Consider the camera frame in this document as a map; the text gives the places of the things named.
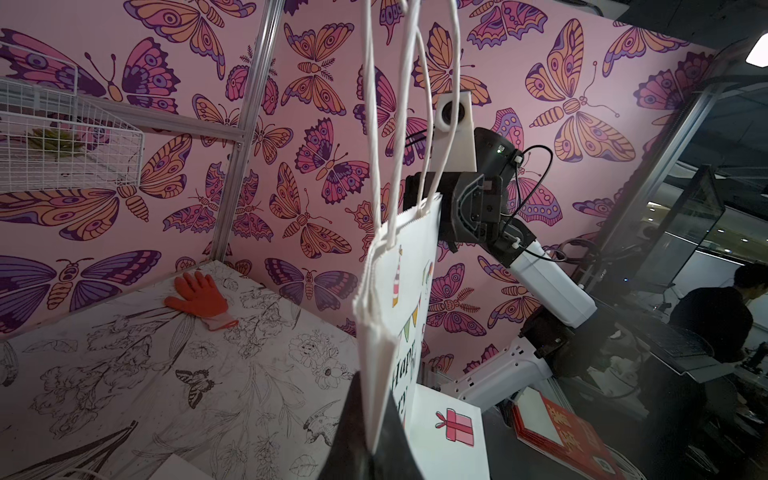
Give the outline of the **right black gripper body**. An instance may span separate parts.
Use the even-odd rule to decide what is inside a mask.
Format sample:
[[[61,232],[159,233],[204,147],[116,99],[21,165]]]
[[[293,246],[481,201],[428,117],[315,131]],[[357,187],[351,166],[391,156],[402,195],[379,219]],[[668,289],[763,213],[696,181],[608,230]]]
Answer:
[[[427,194],[432,185],[437,186],[433,207],[440,219],[437,225],[417,227],[418,208],[425,208]],[[502,178],[480,172],[449,172],[437,178],[433,172],[417,173],[406,178],[404,184],[403,229],[408,232],[429,233],[449,243],[471,243],[482,246],[508,246],[510,234],[502,221]]]

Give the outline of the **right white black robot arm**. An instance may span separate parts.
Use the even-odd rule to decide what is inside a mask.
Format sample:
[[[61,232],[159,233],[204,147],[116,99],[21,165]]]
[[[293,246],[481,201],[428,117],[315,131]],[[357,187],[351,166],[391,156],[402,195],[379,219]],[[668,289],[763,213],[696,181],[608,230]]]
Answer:
[[[519,185],[524,151],[501,134],[482,127],[473,133],[473,146],[459,159],[476,167],[437,175],[409,176],[404,204],[422,200],[419,186],[434,187],[442,196],[438,238],[449,249],[459,243],[482,248],[482,270],[491,278],[521,287],[517,296],[494,310],[489,323],[520,318],[523,327],[510,345],[488,355],[458,379],[439,386],[439,392],[487,410],[518,391],[550,379],[556,358],[575,333],[597,311],[592,297],[550,257],[535,235],[519,219],[524,200],[508,207],[509,185]]]

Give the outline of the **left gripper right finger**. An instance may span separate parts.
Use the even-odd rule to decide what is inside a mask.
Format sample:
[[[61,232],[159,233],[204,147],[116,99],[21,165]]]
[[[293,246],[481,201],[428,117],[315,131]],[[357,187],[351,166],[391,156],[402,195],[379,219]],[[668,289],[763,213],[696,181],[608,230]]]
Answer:
[[[377,478],[422,480],[397,413],[387,413],[377,447]]]

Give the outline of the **white paper gift bag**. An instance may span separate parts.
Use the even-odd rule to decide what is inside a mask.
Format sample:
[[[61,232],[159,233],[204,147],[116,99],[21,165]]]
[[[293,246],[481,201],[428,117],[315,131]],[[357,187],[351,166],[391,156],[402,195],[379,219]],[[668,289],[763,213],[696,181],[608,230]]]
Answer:
[[[212,480],[212,477],[177,455],[171,455],[149,480]]]

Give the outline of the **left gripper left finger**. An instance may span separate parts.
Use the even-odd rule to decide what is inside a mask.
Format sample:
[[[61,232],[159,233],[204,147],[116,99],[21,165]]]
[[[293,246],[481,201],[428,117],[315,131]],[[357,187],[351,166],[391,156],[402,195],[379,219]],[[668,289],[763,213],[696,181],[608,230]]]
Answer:
[[[352,378],[320,480],[383,479],[383,470],[366,444],[360,373]]]

